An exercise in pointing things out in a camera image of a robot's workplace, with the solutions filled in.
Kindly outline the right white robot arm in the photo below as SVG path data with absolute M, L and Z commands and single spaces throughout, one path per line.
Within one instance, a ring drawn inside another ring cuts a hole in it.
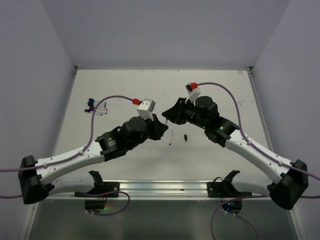
M 238 125 L 220 116 L 218 105 L 209 96 L 198 97 L 195 102 L 179 98 L 162 116 L 177 125 L 190 123 L 202 128 L 211 142 L 240 155 L 265 174 L 264 177 L 250 176 L 232 170 L 222 181 L 207 183 L 210 197 L 260 194 L 270 197 L 279 207 L 291 210 L 309 186 L 307 165 L 303 161 L 292 162 L 242 135 Z

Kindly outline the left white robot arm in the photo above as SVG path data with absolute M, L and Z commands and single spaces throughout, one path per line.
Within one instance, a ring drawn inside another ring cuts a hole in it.
M 153 119 L 132 117 L 121 126 L 107 131 L 80 147 L 60 155 L 35 159 L 32 155 L 22 159 L 18 179 L 23 203 L 38 203 L 50 195 L 75 192 L 99 196 L 106 192 L 102 177 L 91 170 L 82 176 L 73 177 L 71 172 L 83 167 L 107 162 L 126 155 L 146 140 L 158 141 L 168 130 L 154 114 Z

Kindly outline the red marker pen in row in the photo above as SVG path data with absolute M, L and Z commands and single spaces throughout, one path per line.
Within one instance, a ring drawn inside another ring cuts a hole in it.
M 89 107 L 88 107 L 88 110 L 89 110 L 89 111 L 94 111 L 94 110 L 97 110 L 97 111 L 107 111 L 108 109 L 105 108 L 105 107 L 89 106 Z

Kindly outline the blue marker pen top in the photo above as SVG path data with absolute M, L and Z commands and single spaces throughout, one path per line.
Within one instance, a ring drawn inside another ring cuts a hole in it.
M 93 98 L 89 98 L 88 101 L 87 101 L 87 104 L 88 105 L 97 105 L 99 103 L 98 100 L 94 100 Z M 105 101 L 102 101 L 100 103 L 101 105 L 106 105 L 107 103 Z

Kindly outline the black marker pen in row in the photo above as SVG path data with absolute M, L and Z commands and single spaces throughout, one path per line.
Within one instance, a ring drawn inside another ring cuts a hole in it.
M 101 111 L 94 111 L 93 109 L 85 109 L 84 112 L 90 113 L 90 114 L 95 114 L 98 116 L 104 116 L 107 114 L 107 112 L 101 112 Z

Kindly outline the left controller board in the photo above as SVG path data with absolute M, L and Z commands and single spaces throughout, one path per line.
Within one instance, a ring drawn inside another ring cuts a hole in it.
M 102 200 L 87 199 L 84 201 L 84 208 L 86 211 L 93 211 L 96 213 L 109 210 L 109 207 L 107 206 L 107 201 L 105 199 L 102 199 Z

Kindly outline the controller board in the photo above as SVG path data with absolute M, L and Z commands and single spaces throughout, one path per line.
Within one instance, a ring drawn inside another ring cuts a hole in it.
M 224 211 L 227 211 L 228 213 L 231 214 L 239 214 L 242 210 L 243 203 L 241 200 L 234 200 L 230 202 L 221 202 L 222 203 L 222 209 Z
M 102 199 L 102 200 L 87 199 L 84 201 L 84 208 L 86 211 L 93 211 L 96 213 L 109 210 L 109 207 L 107 206 L 107 201 L 105 199 Z

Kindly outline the right controller board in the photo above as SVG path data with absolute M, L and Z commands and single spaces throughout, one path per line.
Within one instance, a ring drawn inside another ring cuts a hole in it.
M 234 200 L 230 202 L 221 202 L 222 203 L 222 209 L 224 211 L 227 211 L 228 213 L 231 214 L 239 214 L 242 210 L 243 203 L 241 200 Z

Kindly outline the aluminium mounting rail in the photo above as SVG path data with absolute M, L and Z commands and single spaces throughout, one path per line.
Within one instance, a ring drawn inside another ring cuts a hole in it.
M 267 197 L 287 197 L 289 190 L 285 182 L 281 180 L 273 183 L 266 177 L 251 178 L 243 173 L 233 173 L 222 180 L 104 180 L 97 171 L 91 171 L 83 175 L 65 175 L 55 179 L 51 183 L 43 184 L 36 177 L 20 185 L 23 202 L 33 204 L 46 199 L 48 196 L 64 193 L 89 192 L 94 184 L 102 182 L 119 182 L 119 191 L 137 195 L 169 195 L 169 194 L 201 194 L 207 192 L 208 182 L 231 183 L 239 192 L 250 192 L 252 195 L 264 195 Z

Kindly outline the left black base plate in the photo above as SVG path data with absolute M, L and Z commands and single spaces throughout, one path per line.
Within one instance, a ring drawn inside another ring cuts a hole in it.
M 102 183 L 95 183 L 93 189 L 88 192 L 75 192 L 74 196 L 77 198 L 117 198 L 119 196 L 119 189 L 119 182 L 103 181 Z

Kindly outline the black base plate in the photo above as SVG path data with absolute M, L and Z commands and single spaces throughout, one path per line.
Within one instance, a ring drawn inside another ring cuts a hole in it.
M 212 181 L 207 182 L 206 187 L 209 198 L 239 198 L 253 195 L 251 192 L 236 190 L 231 183 Z
M 119 182 L 103 181 L 102 183 L 95 183 L 93 189 L 88 192 L 75 192 L 74 196 L 77 198 L 117 198 L 119 196 L 119 189 Z

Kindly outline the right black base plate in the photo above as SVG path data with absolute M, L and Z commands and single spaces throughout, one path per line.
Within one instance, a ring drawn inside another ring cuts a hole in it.
M 212 181 L 207 182 L 206 187 L 209 198 L 239 198 L 253 195 L 251 192 L 236 190 L 231 183 Z

